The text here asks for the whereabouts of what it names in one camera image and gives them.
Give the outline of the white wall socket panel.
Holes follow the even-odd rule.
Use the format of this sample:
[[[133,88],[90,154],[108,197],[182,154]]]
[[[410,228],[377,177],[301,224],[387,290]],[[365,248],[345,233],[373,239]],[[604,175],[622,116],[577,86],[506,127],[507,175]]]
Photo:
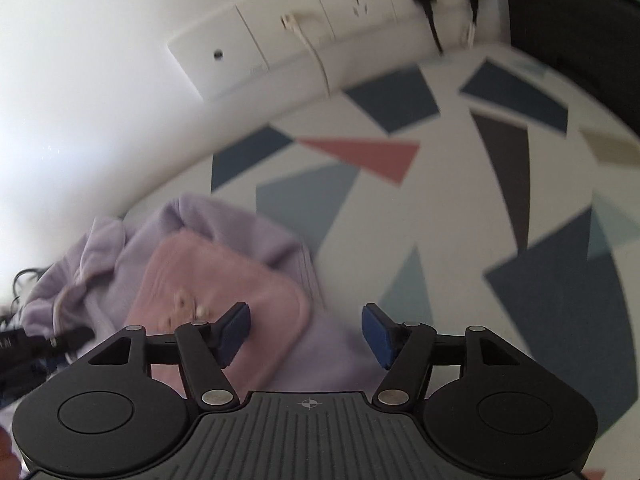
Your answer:
[[[435,9],[467,3],[437,0]],[[303,52],[418,12],[412,0],[243,0],[170,40],[168,50],[200,96],[216,99]]]

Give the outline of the lavender ribbed jacket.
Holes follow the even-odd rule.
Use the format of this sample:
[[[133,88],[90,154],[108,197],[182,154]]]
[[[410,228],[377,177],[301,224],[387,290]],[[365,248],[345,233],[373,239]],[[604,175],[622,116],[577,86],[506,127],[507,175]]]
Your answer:
[[[21,322],[50,336],[85,325],[97,340],[127,325],[170,334],[250,307],[250,336],[228,381],[252,391],[374,391],[383,377],[363,336],[322,306],[306,245],[277,223],[186,193],[148,218],[102,217],[40,278]]]

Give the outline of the black chair back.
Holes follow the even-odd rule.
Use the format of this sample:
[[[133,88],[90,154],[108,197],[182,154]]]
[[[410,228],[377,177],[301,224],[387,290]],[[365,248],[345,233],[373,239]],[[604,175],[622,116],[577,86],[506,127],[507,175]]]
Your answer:
[[[508,0],[511,44],[639,131],[639,3]]]

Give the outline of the geometric patterned table mat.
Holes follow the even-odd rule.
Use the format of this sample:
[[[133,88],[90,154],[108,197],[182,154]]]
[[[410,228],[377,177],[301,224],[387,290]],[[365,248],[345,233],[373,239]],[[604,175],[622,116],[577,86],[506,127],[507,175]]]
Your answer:
[[[374,302],[442,334],[483,325],[582,393],[585,474],[639,474],[639,140],[503,44],[412,64],[277,118],[127,212],[185,192],[268,218],[311,253],[326,331],[280,391],[372,391]]]

